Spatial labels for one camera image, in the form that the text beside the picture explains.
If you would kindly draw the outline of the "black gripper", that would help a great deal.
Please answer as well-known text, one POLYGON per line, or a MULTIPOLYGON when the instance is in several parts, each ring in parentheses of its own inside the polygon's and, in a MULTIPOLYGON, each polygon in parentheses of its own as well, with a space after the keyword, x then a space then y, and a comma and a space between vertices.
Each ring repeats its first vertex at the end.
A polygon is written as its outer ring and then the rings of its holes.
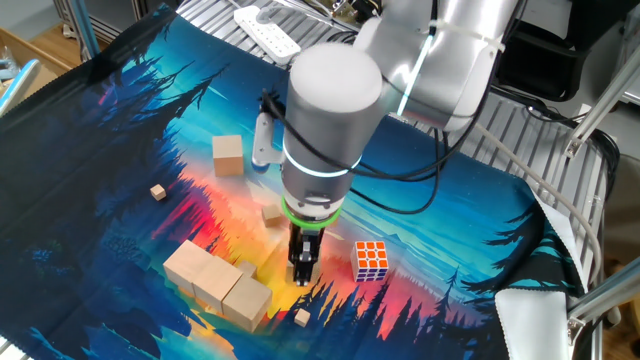
POLYGON ((294 282, 307 286, 319 259, 324 230, 304 229, 296 224, 291 224, 290 229, 288 259, 294 264, 294 282))

